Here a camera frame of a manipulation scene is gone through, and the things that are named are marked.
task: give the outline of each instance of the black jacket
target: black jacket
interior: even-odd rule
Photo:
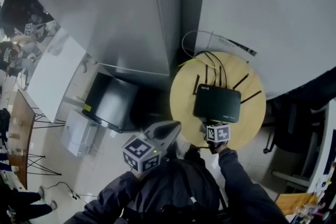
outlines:
[[[127,172],[103,189],[97,200],[88,203],[65,224],[114,223],[124,207],[137,212],[160,212],[164,205],[191,205],[176,162],[183,167],[195,199],[206,210],[218,210],[218,187],[209,172],[183,160],[163,163],[139,181]],[[253,184],[230,149],[219,155],[220,170],[226,180],[232,223],[288,223],[277,205],[258,184]]]
[[[38,0],[4,0],[0,10],[0,26],[7,37],[15,36],[15,28],[30,36],[30,24],[39,25],[54,20]]]
[[[0,184],[0,224],[12,224],[10,217],[7,215],[8,204],[12,202],[12,193],[16,190],[11,190],[6,184]]]

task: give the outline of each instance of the white box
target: white box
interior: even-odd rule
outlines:
[[[63,129],[61,143],[76,157],[88,154],[98,126],[97,122],[72,109]]]

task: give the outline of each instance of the wireless router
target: wireless router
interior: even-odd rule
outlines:
[[[197,88],[194,116],[209,120],[237,122],[239,120],[240,92],[200,84]]]

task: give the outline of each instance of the hand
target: hand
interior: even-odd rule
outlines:
[[[18,52],[20,53],[21,52],[21,47],[17,44],[13,44],[13,48]]]
[[[227,144],[223,143],[222,145],[220,145],[219,147],[215,148],[215,152],[217,152],[218,154],[221,153],[224,149],[227,148]]]
[[[16,35],[15,37],[10,39],[11,42],[23,43],[27,44],[33,42],[32,36],[25,36],[25,35]]]

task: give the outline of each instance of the person in black hat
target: person in black hat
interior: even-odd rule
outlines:
[[[55,24],[38,0],[4,0],[0,10],[0,27],[8,38],[24,35],[28,41],[41,42]]]
[[[0,69],[10,76],[17,76],[25,68],[28,71],[26,82],[28,86],[36,68],[28,56],[34,54],[34,60],[37,61],[41,57],[41,53],[36,42],[28,43],[22,47],[11,41],[0,42]]]

